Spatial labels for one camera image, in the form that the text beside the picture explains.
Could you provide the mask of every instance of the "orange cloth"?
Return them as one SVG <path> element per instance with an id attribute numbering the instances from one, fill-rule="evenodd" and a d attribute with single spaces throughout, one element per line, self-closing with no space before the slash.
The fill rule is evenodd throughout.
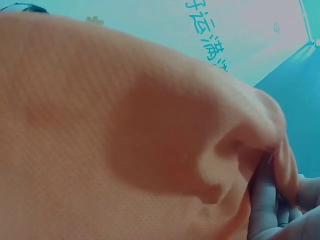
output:
<path id="1" fill-rule="evenodd" d="M 266 152 L 294 204 L 284 115 L 262 91 L 62 17 L 1 13 L 0 34 L 0 239 L 244 240 Z"/>

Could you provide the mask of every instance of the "hair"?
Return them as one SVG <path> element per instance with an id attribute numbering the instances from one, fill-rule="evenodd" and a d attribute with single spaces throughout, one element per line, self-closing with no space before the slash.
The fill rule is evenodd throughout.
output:
<path id="1" fill-rule="evenodd" d="M 44 8 L 39 7 L 39 6 L 35 6 L 35 5 L 27 7 L 26 9 L 23 10 L 23 12 L 34 12 L 34 13 L 48 14 L 47 10 L 45 10 Z"/>

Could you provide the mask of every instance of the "finger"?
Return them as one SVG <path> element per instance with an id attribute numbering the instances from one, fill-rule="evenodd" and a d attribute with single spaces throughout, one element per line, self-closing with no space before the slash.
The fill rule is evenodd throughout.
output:
<path id="1" fill-rule="evenodd" d="M 290 205 L 286 200 L 281 200 L 278 206 L 277 220 L 278 227 L 284 228 L 289 223 Z"/>
<path id="2" fill-rule="evenodd" d="M 320 205 L 320 177 L 306 178 L 299 175 L 296 204 L 305 211 Z"/>
<path id="3" fill-rule="evenodd" d="M 249 238 L 265 230 L 278 227 L 276 210 L 277 191 L 273 161 L 265 158 L 259 164 L 251 192 Z"/>
<path id="4" fill-rule="evenodd" d="M 282 228 L 275 239 L 315 240 L 320 236 L 320 206 L 310 210 L 301 217 Z"/>
<path id="5" fill-rule="evenodd" d="M 289 223 L 300 218 L 301 216 L 303 216 L 303 214 L 298 208 L 291 208 L 289 213 Z"/>

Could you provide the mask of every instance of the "textured fabric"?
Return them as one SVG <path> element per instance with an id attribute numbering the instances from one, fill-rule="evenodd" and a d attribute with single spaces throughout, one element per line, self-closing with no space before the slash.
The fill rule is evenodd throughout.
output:
<path id="1" fill-rule="evenodd" d="M 278 104 L 212 65 L 62 17 L 0 13 L 0 239 L 244 240 Z"/>

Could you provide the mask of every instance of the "fabric fold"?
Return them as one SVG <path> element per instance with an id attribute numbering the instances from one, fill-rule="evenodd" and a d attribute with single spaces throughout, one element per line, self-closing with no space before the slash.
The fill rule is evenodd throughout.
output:
<path id="1" fill-rule="evenodd" d="M 295 204 L 285 117 L 266 93 L 64 17 L 0 13 L 0 33 L 0 239 L 246 239 L 266 153 Z"/>

